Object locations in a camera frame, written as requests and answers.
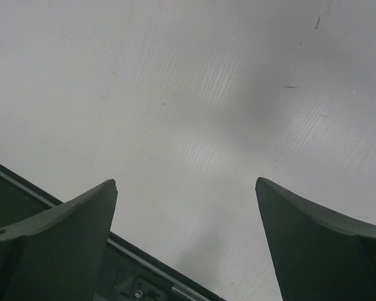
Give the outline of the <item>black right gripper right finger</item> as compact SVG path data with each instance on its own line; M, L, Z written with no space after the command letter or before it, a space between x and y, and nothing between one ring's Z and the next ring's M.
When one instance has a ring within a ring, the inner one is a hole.
M283 300L376 300L376 225L256 181Z

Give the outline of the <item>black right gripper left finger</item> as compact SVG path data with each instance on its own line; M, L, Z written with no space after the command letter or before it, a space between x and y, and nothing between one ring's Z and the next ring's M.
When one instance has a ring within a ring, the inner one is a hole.
M92 300L117 194L109 179L0 228L0 300Z

